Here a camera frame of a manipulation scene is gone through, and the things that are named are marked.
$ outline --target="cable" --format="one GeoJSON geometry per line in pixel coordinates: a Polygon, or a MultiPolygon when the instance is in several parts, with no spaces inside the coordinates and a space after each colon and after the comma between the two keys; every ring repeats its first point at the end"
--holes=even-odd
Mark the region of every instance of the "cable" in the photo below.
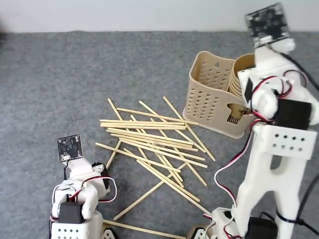
{"type": "Polygon", "coordinates": [[[233,221],[234,217],[231,217],[231,219],[228,221],[228,223],[224,226],[224,233],[227,236],[228,239],[237,239],[237,238],[242,238],[239,235],[235,235],[233,236],[232,234],[230,234],[229,232],[227,232],[226,227],[233,221]]]}
{"type": "Polygon", "coordinates": [[[62,191],[72,188],[72,189],[74,190],[74,192],[76,192],[76,189],[75,189],[72,185],[70,185],[70,184],[58,184],[58,185],[56,185],[56,186],[54,187],[54,189],[53,189],[53,193],[52,193],[52,204],[55,203],[55,192],[56,192],[56,190],[57,190],[60,186],[67,186],[67,188],[61,189],[62,191]]]}
{"type": "Polygon", "coordinates": [[[247,150],[247,148],[248,148],[248,145],[249,145],[249,143],[250,143],[251,137],[252,137],[252,127],[253,127],[255,124],[259,123],[259,122],[263,122],[263,121],[260,120],[260,119],[256,119],[256,120],[254,120],[254,121],[251,123],[251,125],[250,125],[250,133],[249,133],[249,136],[248,136],[248,138],[247,138],[247,140],[246,140],[246,142],[245,142],[244,148],[243,148],[239,153],[237,153],[225,166],[223,166],[223,167],[221,167],[220,169],[218,169],[217,172],[216,172],[215,175],[214,175],[214,181],[215,181],[216,185],[217,185],[219,188],[223,189],[223,190],[231,197],[231,199],[232,199],[232,201],[233,201],[233,204],[234,204],[235,206],[237,205],[235,195],[232,193],[232,191],[231,191],[229,188],[227,188],[226,186],[224,186],[224,185],[222,185],[222,184],[220,184],[220,183],[218,182],[218,180],[217,180],[217,175],[218,175],[221,171],[223,171],[223,170],[225,170],[226,168],[228,168],[228,167],[230,167],[231,165],[233,165],[238,159],[240,159],[241,156],[244,155],[244,153],[246,152],[246,150],[247,150]]]}
{"type": "MultiPolygon", "coordinates": [[[[252,103],[252,102],[253,102],[253,95],[254,95],[254,93],[262,86],[262,84],[264,84],[266,81],[268,81],[268,80],[270,80],[270,79],[273,79],[273,78],[279,78],[279,79],[280,79],[279,76],[269,76],[269,77],[266,77],[266,78],[262,79],[262,80],[258,83],[258,85],[253,89],[253,91],[252,91],[252,93],[251,93],[250,109],[251,109],[251,111],[252,111],[252,113],[253,113],[254,116],[256,116],[257,118],[259,118],[259,119],[261,119],[261,120],[263,120],[263,121],[265,121],[265,122],[272,122],[272,120],[266,119],[266,118],[263,117],[260,113],[258,113],[257,111],[254,111],[254,110],[253,110],[253,103],[252,103]]],[[[284,91],[284,84],[283,84],[282,79],[280,79],[280,80],[281,80],[281,82],[282,82],[282,86],[283,86],[282,92],[283,92],[283,91],[284,91]]]]}
{"type": "Polygon", "coordinates": [[[284,58],[286,58],[287,60],[289,60],[291,63],[294,63],[295,66],[297,66],[297,68],[299,68],[300,71],[304,72],[305,75],[307,76],[308,80],[310,81],[310,83],[315,87],[315,89],[317,91],[319,91],[319,85],[318,83],[312,78],[312,76],[294,59],[292,58],[290,55],[287,55],[283,52],[279,52],[279,51],[276,51],[275,49],[273,49],[271,47],[271,45],[267,45],[267,47],[272,50],[273,52],[276,52],[277,54],[280,54],[282,55],[284,58]]]}
{"type": "Polygon", "coordinates": [[[66,166],[63,168],[64,180],[66,180],[66,169],[69,166],[69,161],[66,161],[66,166]]]}
{"type": "Polygon", "coordinates": [[[267,218],[269,218],[271,221],[275,221],[275,218],[273,216],[271,216],[269,213],[267,212],[261,212],[259,215],[259,218],[262,218],[262,216],[265,215],[267,218]]]}
{"type": "Polygon", "coordinates": [[[300,203],[300,206],[299,206],[299,210],[298,210],[298,213],[297,213],[297,218],[300,218],[303,210],[304,210],[304,207],[306,205],[306,202],[311,194],[311,192],[313,191],[315,185],[317,184],[317,182],[319,181],[319,173],[316,175],[316,177],[314,177],[314,179],[312,180],[312,182],[309,184],[307,190],[306,190],[306,193],[303,197],[303,199],[301,200],[301,203],[300,203]]]}
{"type": "Polygon", "coordinates": [[[99,200],[99,203],[110,203],[110,202],[114,201],[117,197],[117,191],[118,191],[117,186],[116,186],[115,180],[113,178],[107,177],[107,176],[96,176],[96,177],[92,177],[92,178],[88,178],[88,179],[84,180],[81,188],[70,197],[70,200],[73,200],[83,190],[84,183],[95,180],[95,179],[111,179],[113,181],[114,187],[115,187],[115,196],[110,200],[101,199],[101,200],[99,200]]]}
{"type": "Polygon", "coordinates": [[[206,227],[206,229],[205,229],[205,236],[204,236],[205,239],[206,239],[206,237],[207,237],[207,232],[208,232],[208,230],[209,230],[212,226],[214,226],[214,225],[216,225],[216,222],[214,222],[214,221],[212,220],[211,223],[208,225],[208,227],[206,227]]]}
{"type": "Polygon", "coordinates": [[[293,85],[288,81],[287,81],[287,84],[289,85],[289,89],[286,92],[279,95],[279,98],[281,98],[281,99],[283,99],[284,97],[287,97],[291,93],[291,91],[293,90],[293,85]]]}
{"type": "Polygon", "coordinates": [[[309,79],[308,79],[307,75],[304,72],[292,69],[292,70],[285,71],[283,76],[286,76],[286,74],[289,73],[289,72],[297,72],[297,73],[301,74],[303,76],[303,79],[304,79],[304,83],[301,84],[301,85],[303,87],[307,87],[309,79]]]}
{"type": "Polygon", "coordinates": [[[306,190],[306,193],[300,203],[300,206],[299,206],[299,209],[298,209],[298,212],[297,212],[297,216],[296,216],[296,219],[295,220],[291,220],[291,219],[287,219],[285,218],[284,216],[282,216],[278,210],[277,210],[277,216],[280,220],[286,222],[286,223],[292,223],[292,224],[297,224],[297,225],[300,225],[300,226],[305,226],[306,228],[308,228],[310,231],[312,231],[314,234],[316,234],[317,236],[319,236],[319,232],[314,229],[312,226],[310,226],[308,223],[305,222],[305,220],[303,220],[301,218],[301,214],[303,212],[303,209],[306,205],[306,202],[311,194],[311,192],[313,191],[315,185],[317,184],[317,182],[319,181],[319,173],[316,175],[316,177],[312,180],[312,182],[310,183],[310,185],[308,186],[307,190],[306,190]]]}

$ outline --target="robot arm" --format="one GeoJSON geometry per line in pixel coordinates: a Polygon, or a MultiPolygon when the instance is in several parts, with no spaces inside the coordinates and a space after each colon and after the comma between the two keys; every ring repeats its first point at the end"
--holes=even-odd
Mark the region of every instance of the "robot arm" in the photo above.
{"type": "Polygon", "coordinates": [[[60,160],[71,172],[53,191],[51,238],[100,239],[103,218],[96,207],[99,199],[110,191],[108,180],[114,180],[108,177],[104,164],[91,165],[82,157],[79,135],[58,139],[58,146],[60,160]]]}

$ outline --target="black cable tie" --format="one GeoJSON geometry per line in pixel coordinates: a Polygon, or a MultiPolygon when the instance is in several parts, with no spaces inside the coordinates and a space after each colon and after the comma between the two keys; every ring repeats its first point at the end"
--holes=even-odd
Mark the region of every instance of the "black cable tie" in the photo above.
{"type": "Polygon", "coordinates": [[[319,232],[314,229],[312,226],[310,226],[308,223],[305,222],[304,219],[301,218],[297,218],[296,220],[291,220],[291,219],[287,219],[285,217],[283,217],[278,210],[276,211],[276,214],[278,216],[278,218],[286,223],[293,223],[293,224],[297,224],[300,226],[305,226],[306,228],[308,228],[310,231],[312,231],[314,234],[316,234],[317,236],[319,236],[319,232]]]}

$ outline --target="red wire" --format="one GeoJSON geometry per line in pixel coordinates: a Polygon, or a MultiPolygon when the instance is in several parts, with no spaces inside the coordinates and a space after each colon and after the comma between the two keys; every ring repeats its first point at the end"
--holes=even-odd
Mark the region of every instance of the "red wire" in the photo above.
{"type": "Polygon", "coordinates": [[[289,72],[297,72],[297,73],[301,74],[301,75],[303,76],[304,80],[305,80],[305,87],[307,87],[308,79],[307,79],[307,77],[306,77],[301,71],[298,71],[298,70],[288,70],[288,71],[285,71],[283,75],[286,76],[286,74],[289,73],[289,72]]]}
{"type": "Polygon", "coordinates": [[[99,178],[101,178],[101,179],[103,179],[103,178],[105,178],[104,176],[95,176],[95,177],[92,177],[92,178],[88,178],[88,179],[86,179],[86,180],[84,180],[83,181],[83,183],[82,183],[82,185],[81,185],[81,189],[79,190],[79,191],[77,191],[75,194],[73,194],[73,196],[72,197],[70,197],[70,200],[72,200],[72,199],[74,199],[76,196],[78,196],[79,195],[79,193],[82,191],[82,187],[83,187],[83,185],[84,185],[84,183],[86,183],[86,182],[88,182],[88,181],[91,181],[91,180],[94,180],[94,179],[99,179],[99,178]]]}
{"type": "Polygon", "coordinates": [[[283,94],[279,95],[279,98],[281,98],[281,99],[288,96],[293,89],[293,85],[290,84],[289,82],[287,82],[287,83],[289,84],[289,89],[286,92],[284,92],[283,94]]]}
{"type": "Polygon", "coordinates": [[[264,78],[264,79],[263,79],[261,82],[259,82],[258,85],[253,89],[252,94],[255,93],[256,90],[258,90],[263,83],[265,83],[266,81],[268,81],[268,80],[270,80],[270,79],[272,79],[272,78],[275,78],[275,77],[278,77],[278,76],[269,76],[269,77],[264,78]]]}
{"type": "Polygon", "coordinates": [[[229,234],[229,233],[226,231],[226,227],[227,227],[227,225],[224,226],[224,233],[226,234],[226,236],[227,236],[228,239],[242,238],[242,237],[239,236],[239,235],[232,236],[231,234],[229,234]]]}
{"type": "MultiPolygon", "coordinates": [[[[259,123],[259,122],[264,122],[264,121],[261,120],[261,119],[256,119],[256,120],[254,120],[254,121],[250,124],[250,133],[249,133],[249,136],[248,136],[248,138],[247,138],[247,141],[246,141],[246,143],[245,143],[243,149],[242,149],[239,153],[237,153],[237,154],[236,154],[225,166],[223,166],[222,168],[227,167],[230,163],[232,163],[233,161],[236,161],[239,157],[242,156],[243,153],[245,153],[245,151],[246,151],[247,148],[248,148],[248,142],[250,141],[252,128],[253,128],[253,126],[254,126],[255,124],[257,124],[257,123],[259,123]]],[[[218,182],[218,184],[219,184],[223,189],[225,189],[227,192],[229,192],[234,200],[236,199],[236,196],[233,194],[233,192],[232,192],[228,187],[226,187],[225,185],[220,184],[219,182],[218,182]]]]}

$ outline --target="pile of chopsticks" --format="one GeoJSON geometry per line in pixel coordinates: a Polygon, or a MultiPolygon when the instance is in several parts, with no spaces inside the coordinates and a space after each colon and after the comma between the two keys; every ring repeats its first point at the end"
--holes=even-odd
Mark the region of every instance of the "pile of chopsticks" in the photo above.
{"type": "Polygon", "coordinates": [[[134,158],[138,164],[152,173],[155,177],[160,179],[160,182],[157,185],[155,185],[152,189],[146,192],[125,210],[115,216],[115,221],[123,216],[125,213],[127,213],[134,206],[136,206],[145,197],[155,191],[163,183],[167,184],[173,190],[177,191],[187,200],[192,202],[195,206],[200,208],[203,212],[210,214],[208,210],[206,210],[199,204],[200,200],[184,188],[183,179],[180,175],[180,172],[182,168],[186,166],[189,167],[194,175],[199,179],[199,181],[203,185],[207,186],[203,178],[194,169],[194,166],[207,168],[207,165],[202,163],[203,161],[205,161],[205,158],[194,155],[194,152],[200,150],[207,153],[207,155],[212,160],[215,161],[215,158],[189,126],[190,124],[198,125],[198,123],[184,120],[178,113],[176,108],[166,97],[164,97],[164,100],[176,114],[177,118],[161,116],[142,101],[139,101],[139,103],[143,107],[145,107],[149,111],[149,113],[116,108],[113,102],[108,99],[112,109],[118,117],[118,120],[101,119],[100,126],[105,127],[106,132],[109,132],[111,136],[117,137],[118,143],[116,147],[110,147],[108,145],[96,143],[97,146],[113,151],[106,167],[110,167],[110,164],[112,163],[116,153],[121,153],[130,158],[134,158]],[[133,115],[131,115],[130,120],[123,120],[119,112],[128,112],[136,115],[149,116],[151,118],[150,121],[138,121],[133,115]],[[146,130],[148,129],[151,129],[152,131],[158,130],[160,135],[147,133],[146,130]],[[179,135],[181,135],[183,139],[169,137],[164,132],[164,130],[174,130],[179,135]],[[182,130],[188,130],[194,139],[188,137],[185,133],[182,132],[182,130]],[[136,147],[141,155],[136,155],[126,148],[123,148],[123,150],[119,149],[121,144],[127,144],[136,147]],[[148,158],[144,152],[145,150],[155,153],[155,157],[159,161],[154,161],[148,158]],[[179,168],[174,168],[168,158],[177,159],[183,164],[179,168]],[[155,167],[167,169],[169,174],[166,176],[158,171],[155,167]]]}

